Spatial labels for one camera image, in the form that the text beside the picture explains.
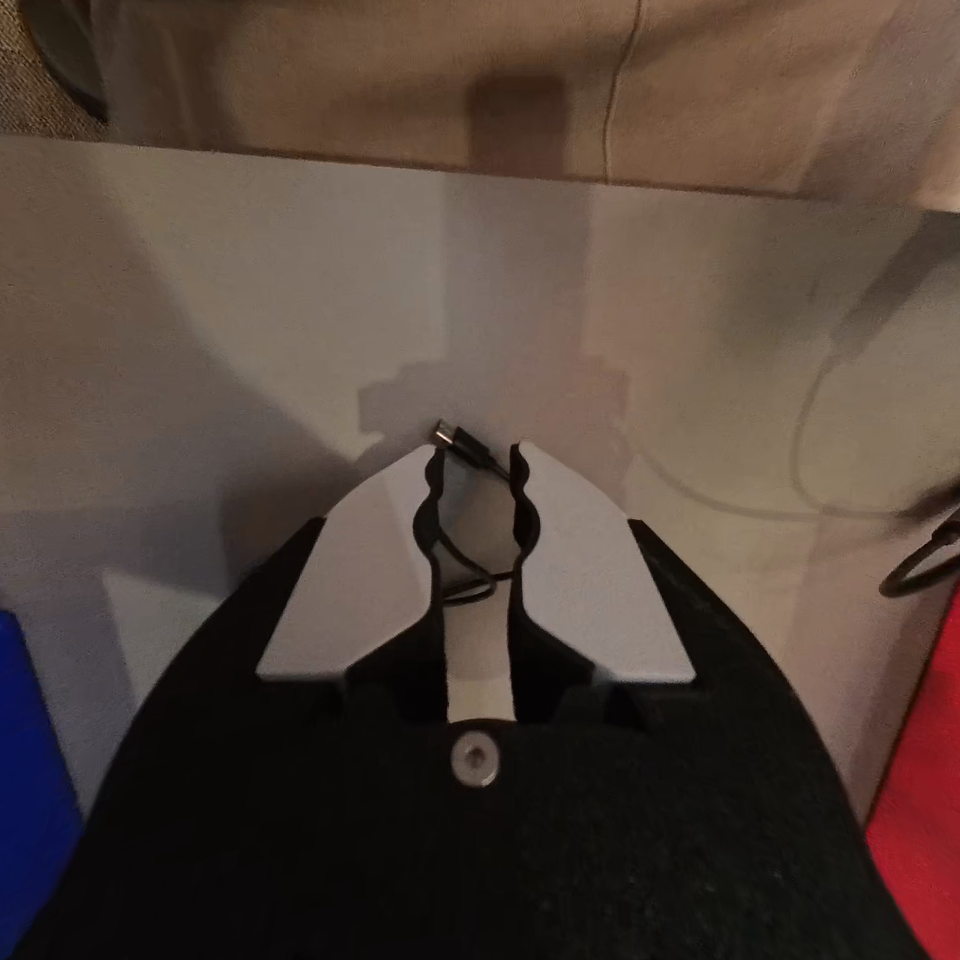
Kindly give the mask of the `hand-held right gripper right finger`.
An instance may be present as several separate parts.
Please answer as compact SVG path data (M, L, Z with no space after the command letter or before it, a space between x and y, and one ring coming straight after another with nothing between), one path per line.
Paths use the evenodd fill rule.
M694 666L627 515L572 468L523 440L517 506L530 506L520 606L533 625L600 669L605 680L688 685Z

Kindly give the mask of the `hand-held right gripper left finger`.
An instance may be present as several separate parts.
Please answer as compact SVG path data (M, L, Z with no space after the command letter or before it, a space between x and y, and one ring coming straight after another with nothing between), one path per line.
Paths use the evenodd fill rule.
M334 505L258 662L260 680L346 678L434 612L444 463L437 447L418 446Z

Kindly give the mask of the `blue storage bin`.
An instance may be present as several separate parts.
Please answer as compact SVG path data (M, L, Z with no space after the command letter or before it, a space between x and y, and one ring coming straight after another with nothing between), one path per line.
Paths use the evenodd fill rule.
M52 896L83 821L18 622L1 612L1 957Z

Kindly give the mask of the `red storage bin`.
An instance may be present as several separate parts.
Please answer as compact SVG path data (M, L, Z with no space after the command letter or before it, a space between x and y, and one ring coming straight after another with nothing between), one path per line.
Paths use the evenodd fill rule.
M959 594L951 598L870 813L874 864L918 942L959 957Z

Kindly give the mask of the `grey desk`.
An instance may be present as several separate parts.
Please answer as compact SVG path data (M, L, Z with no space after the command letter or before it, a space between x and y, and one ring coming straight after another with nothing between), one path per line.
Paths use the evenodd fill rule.
M440 418L535 442L763 642L856 811L950 591L958 216L3 137L2 606L81 810L250 569Z

